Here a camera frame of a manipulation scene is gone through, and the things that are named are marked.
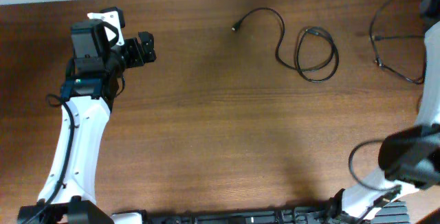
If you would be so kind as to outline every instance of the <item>wood grain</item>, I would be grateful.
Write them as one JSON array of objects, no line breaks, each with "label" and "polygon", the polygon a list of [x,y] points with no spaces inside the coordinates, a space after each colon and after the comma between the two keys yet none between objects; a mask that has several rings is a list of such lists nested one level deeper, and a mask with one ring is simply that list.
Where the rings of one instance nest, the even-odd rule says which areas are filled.
[{"label": "wood grain", "polygon": [[[411,126],[422,87],[380,71],[367,34],[385,0],[87,0],[0,7],[0,216],[14,223],[34,204],[52,163],[61,126],[44,96],[58,93],[72,55],[69,26],[109,6],[124,10],[124,36],[149,31],[158,59],[130,69],[102,138],[96,173],[106,213],[144,208],[217,212],[295,206],[332,197],[354,182],[347,159],[355,144]],[[419,0],[399,0],[380,17],[378,34],[419,34]],[[313,84],[278,64],[279,24],[252,8],[284,17],[280,54],[293,62],[301,28],[328,30],[340,67]],[[422,41],[379,44],[383,59],[421,73]],[[304,66],[326,58],[312,38]],[[378,148],[355,159],[365,175]],[[413,221],[438,206],[439,189],[406,197]]]}]

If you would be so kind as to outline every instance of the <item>black wire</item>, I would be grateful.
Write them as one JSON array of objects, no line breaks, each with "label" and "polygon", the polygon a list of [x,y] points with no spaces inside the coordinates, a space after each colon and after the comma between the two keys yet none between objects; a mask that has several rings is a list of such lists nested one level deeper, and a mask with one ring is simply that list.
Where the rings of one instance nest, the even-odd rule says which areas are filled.
[{"label": "black wire", "polygon": [[[56,103],[56,104],[51,103],[50,98],[54,98],[54,99],[58,100],[58,103]],[[70,152],[72,150],[72,144],[74,141],[75,119],[74,119],[74,115],[72,114],[72,111],[70,110],[67,103],[64,100],[62,100],[60,97],[58,97],[54,94],[47,94],[46,95],[46,102],[51,107],[60,107],[62,105],[66,109],[66,112],[69,116],[69,121],[70,121],[69,141],[67,143],[67,150],[66,150],[66,154],[65,154],[65,158],[64,158],[63,168],[61,169],[60,177],[59,177],[58,181],[56,182],[54,192],[50,195],[49,199],[45,202],[45,205],[43,206],[43,208],[40,211],[38,211],[33,217],[24,221],[22,224],[28,224],[28,223],[32,222],[35,218],[39,217],[42,213],[44,213],[44,211],[46,211],[46,209],[50,206],[52,201],[55,199],[56,195],[58,194],[58,192],[61,189],[61,186],[63,186],[63,180],[64,180],[66,172],[67,172],[67,166],[69,165]]]},{"label": "black wire", "polygon": [[124,91],[124,89],[125,89],[125,78],[124,78],[124,75],[122,75],[121,81],[122,81],[122,89],[121,89],[121,91],[119,93],[116,94],[115,98],[118,97]]},{"label": "black wire", "polygon": [[367,188],[369,190],[375,190],[375,191],[379,191],[379,192],[390,192],[390,191],[394,191],[394,190],[398,190],[401,188],[400,185],[397,186],[393,186],[391,188],[376,188],[374,186],[370,186],[366,183],[364,183],[356,174],[355,171],[353,169],[353,157],[356,153],[356,151],[359,150],[359,148],[369,145],[369,144],[375,144],[375,143],[382,143],[382,140],[371,140],[371,141],[366,141],[366,142],[361,142],[360,144],[358,144],[355,148],[353,148],[353,150],[350,153],[349,156],[349,171],[351,176],[364,188]]},{"label": "black wire", "polygon": [[75,75],[75,57],[70,58],[69,62],[67,63],[65,75],[66,77]]},{"label": "black wire", "polygon": [[393,2],[394,0],[388,0],[386,1],[374,14],[373,19],[370,22],[370,28],[368,29],[368,33],[370,36],[370,42],[371,45],[373,46],[373,50],[375,53],[375,62],[377,63],[377,65],[381,68],[381,69],[387,69],[391,72],[393,72],[394,74],[396,74],[397,76],[399,76],[400,78],[403,78],[404,80],[411,82],[413,84],[416,85],[421,85],[425,82],[425,72],[426,72],[426,57],[424,59],[423,62],[423,73],[422,76],[416,78],[416,79],[410,79],[408,77],[406,77],[405,75],[403,75],[402,73],[399,73],[398,71],[394,70],[393,68],[389,67],[388,65],[385,65],[382,62],[382,59],[380,58],[379,52],[377,50],[376,47],[376,41],[380,41],[380,40],[384,40],[384,39],[394,39],[394,38],[423,38],[424,36],[420,36],[420,35],[404,35],[404,36],[386,36],[386,37],[382,37],[382,36],[373,36],[373,27],[374,24],[376,22],[377,17],[379,16],[380,12],[386,8],[386,6],[388,6],[391,2]]},{"label": "black wire", "polygon": [[[283,42],[284,34],[285,34],[285,24],[284,24],[284,20],[283,20],[282,16],[277,11],[275,11],[274,9],[272,9],[272,8],[255,8],[255,9],[249,11],[238,22],[236,22],[232,26],[232,30],[235,31],[235,32],[238,31],[240,26],[241,26],[241,24],[242,24],[242,22],[249,15],[251,15],[252,13],[254,13],[256,11],[259,11],[259,10],[269,10],[269,11],[273,12],[274,14],[276,14],[276,16],[281,20],[281,34],[280,34],[280,38],[279,38],[278,43],[277,43],[276,48],[275,48],[275,58],[276,58],[276,60],[280,64],[284,65],[285,67],[287,67],[289,69],[293,69],[293,70],[297,71],[302,78],[304,78],[305,80],[307,80],[309,82],[323,82],[323,81],[326,81],[326,80],[330,79],[335,74],[336,70],[338,69],[338,65],[339,65],[339,52],[338,52],[338,48],[336,47],[336,45],[335,45],[335,43],[333,41],[333,38],[331,37],[330,33],[328,33],[326,30],[324,30],[321,27],[311,27],[309,29],[304,30],[304,34],[301,36],[300,42],[298,44],[298,47],[296,48],[296,56],[295,56],[296,67],[287,64],[284,60],[281,59],[281,57],[279,55],[280,46],[281,46],[281,43]],[[306,68],[306,69],[301,69],[300,63],[299,63],[299,51],[300,51],[300,47],[301,47],[301,45],[302,45],[302,43],[304,41],[304,38],[305,38],[305,36],[307,34],[312,34],[314,36],[319,36],[319,37],[325,39],[327,42],[329,42],[329,44],[331,46],[331,53],[330,53],[330,57],[328,59],[326,59],[326,61],[324,61],[323,63],[320,63],[319,65],[316,65],[316,66],[313,66],[313,67],[309,67],[309,68]],[[306,77],[304,75],[305,72],[315,72],[315,71],[318,71],[318,70],[322,69],[323,67],[327,66],[331,62],[331,59],[333,59],[333,57],[335,57],[335,65],[333,67],[332,72],[327,77],[325,77],[323,79],[315,80],[315,79],[308,78],[308,77]]]},{"label": "black wire", "polygon": [[403,35],[403,36],[373,36],[375,41],[383,41],[386,39],[399,39],[399,38],[424,38],[423,35]]},{"label": "black wire", "polygon": [[360,223],[362,223],[362,221],[364,221],[365,217],[366,217],[368,214],[370,214],[371,210],[373,210],[373,209],[376,208],[376,207],[377,207],[377,204],[368,207],[368,208],[366,209],[366,212],[365,212],[361,217],[359,217],[359,219],[355,222],[355,224],[360,224]]}]

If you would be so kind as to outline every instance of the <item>wooden table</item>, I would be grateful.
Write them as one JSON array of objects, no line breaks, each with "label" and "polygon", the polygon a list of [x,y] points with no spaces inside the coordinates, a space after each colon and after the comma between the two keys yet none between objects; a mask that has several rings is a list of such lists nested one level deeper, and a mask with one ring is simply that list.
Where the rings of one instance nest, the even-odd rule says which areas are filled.
[{"label": "wooden table", "polygon": [[[216,212],[295,206],[332,197],[354,184],[347,159],[366,139],[413,124],[422,86],[373,63],[368,25],[385,0],[86,0],[0,7],[0,215],[14,223],[35,204],[52,164],[61,112],[44,97],[58,93],[72,56],[69,27],[88,12],[124,10],[124,37],[149,31],[157,61],[125,73],[101,142],[96,198],[106,213],[144,208]],[[377,22],[377,34],[420,34],[419,0],[399,0]],[[297,34],[327,29],[340,67],[314,84],[274,58],[276,17],[285,19],[280,54],[293,62]],[[381,42],[383,59],[421,73],[421,40]],[[310,38],[302,65],[327,56]],[[378,147],[355,159],[359,174],[377,165]],[[413,221],[437,208],[440,190],[405,197]]]}]

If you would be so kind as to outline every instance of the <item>white casing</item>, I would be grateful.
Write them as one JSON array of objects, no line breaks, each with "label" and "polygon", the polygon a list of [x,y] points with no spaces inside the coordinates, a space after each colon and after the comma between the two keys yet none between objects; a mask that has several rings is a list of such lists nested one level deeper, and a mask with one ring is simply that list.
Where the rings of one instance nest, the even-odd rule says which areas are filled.
[{"label": "white casing", "polygon": [[[90,96],[71,98],[67,105],[75,119],[74,141],[71,148],[69,165],[61,188],[52,204],[68,203],[73,196],[80,196],[82,200],[95,200],[95,172],[98,161],[99,147],[102,133],[109,121],[110,110],[106,102],[100,98],[92,100]],[[54,162],[50,169],[44,188],[38,199],[48,199],[53,193],[56,182],[63,167],[67,143],[69,141],[69,116],[64,107],[63,124],[61,126],[58,146],[56,147]]]},{"label": "white casing", "polygon": [[110,218],[115,224],[142,224],[142,215],[139,213],[114,214]]},{"label": "white casing", "polygon": [[[119,33],[119,38],[118,38],[118,42],[116,43],[116,45],[119,45],[119,46],[124,45],[124,37],[122,35],[118,11],[105,12],[102,14],[101,13],[88,13],[87,17],[89,17],[89,19],[100,19],[102,21],[106,21],[110,25],[116,27],[118,29],[118,33]],[[109,39],[109,41],[112,40],[114,37],[116,37],[116,34],[114,34],[109,28],[104,27],[104,30],[105,30],[105,34],[107,35],[107,38]]]},{"label": "white casing", "polygon": [[[415,125],[440,124],[440,22],[433,25],[425,33],[425,46],[427,58],[425,85]],[[363,181],[376,188],[390,188],[398,184],[401,185],[401,194],[393,199],[393,201],[418,191],[412,184],[398,180],[393,182],[386,180],[384,172],[380,168],[376,168]],[[350,216],[361,217],[367,211],[367,208],[373,205],[374,200],[383,194],[383,192],[368,190],[357,184],[343,192],[342,211],[345,211]],[[379,210],[380,208],[374,208],[365,219],[373,219]]]},{"label": "white casing", "polygon": [[415,125],[440,124],[440,22],[425,33],[426,77]]}]

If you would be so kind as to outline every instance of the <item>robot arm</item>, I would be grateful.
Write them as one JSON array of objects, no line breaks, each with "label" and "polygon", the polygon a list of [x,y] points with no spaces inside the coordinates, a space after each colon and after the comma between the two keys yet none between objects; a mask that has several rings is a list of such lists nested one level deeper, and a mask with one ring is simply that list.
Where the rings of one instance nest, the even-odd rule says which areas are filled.
[{"label": "robot arm", "polygon": [[[124,40],[124,16],[118,8],[90,13],[88,17],[71,27],[74,56],[61,87],[60,100],[66,106],[62,106],[61,132],[49,177],[37,204],[20,209],[18,223],[56,223],[64,214],[72,223],[113,223],[95,206],[101,138],[113,101],[119,95],[118,78],[122,78],[123,90],[125,69],[155,61],[154,38],[148,32],[140,32],[140,44],[136,38]],[[67,169],[63,174],[65,161]]]},{"label": "robot arm", "polygon": [[[415,122],[416,127],[423,128],[413,128],[388,137],[379,154],[380,167],[363,180],[376,188],[401,186],[401,191],[388,201],[440,184],[440,135],[436,127],[440,124],[440,22],[426,32],[425,46],[426,78]],[[385,193],[357,184],[343,192],[342,211],[360,218]],[[373,208],[365,219],[373,219],[382,207]]]}]

